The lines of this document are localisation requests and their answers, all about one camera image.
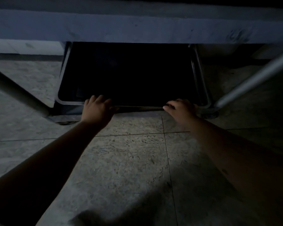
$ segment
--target metal leg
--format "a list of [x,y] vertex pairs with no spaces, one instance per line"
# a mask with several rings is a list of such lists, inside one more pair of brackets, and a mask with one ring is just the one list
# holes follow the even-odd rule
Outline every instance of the metal leg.
[[232,91],[221,97],[214,105],[215,108],[220,109],[232,102],[233,100],[239,98],[244,95],[248,91],[257,87],[261,83],[270,79],[277,73],[283,70],[283,54],[279,57],[271,60],[268,64],[266,64],[261,70],[255,73],[253,76],[246,79],[243,83],[235,87]]
[[50,107],[0,72],[0,91],[34,109],[41,116],[49,115]]

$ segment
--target person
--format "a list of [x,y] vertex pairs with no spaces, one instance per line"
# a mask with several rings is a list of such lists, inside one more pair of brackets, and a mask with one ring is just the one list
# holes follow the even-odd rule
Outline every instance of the person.
[[[187,100],[169,101],[163,109],[239,192],[266,210],[268,223],[283,225],[283,157],[199,118]],[[92,96],[78,125],[0,177],[0,225],[35,225],[115,112],[111,99]]]

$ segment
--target floor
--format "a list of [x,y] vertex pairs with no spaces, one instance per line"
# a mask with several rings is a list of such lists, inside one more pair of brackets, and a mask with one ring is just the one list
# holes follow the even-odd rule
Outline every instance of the floor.
[[[60,67],[60,62],[0,61],[1,72],[49,106]],[[205,67],[213,98],[258,68]],[[211,122],[283,154],[283,73],[220,110]],[[0,93],[0,176],[72,127],[50,123]],[[113,118],[38,222],[108,224],[260,223],[193,137],[157,112]]]

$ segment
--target stain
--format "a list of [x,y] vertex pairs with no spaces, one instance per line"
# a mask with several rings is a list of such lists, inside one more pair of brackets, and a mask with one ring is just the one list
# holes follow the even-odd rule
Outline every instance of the stain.
[[246,43],[250,40],[251,35],[251,30],[234,29],[230,31],[225,40],[231,43]]
[[28,48],[32,48],[35,49],[33,45],[29,44],[29,43],[25,43],[25,46],[27,46]]
[[228,172],[226,171],[226,169],[222,169],[222,172],[228,175]]

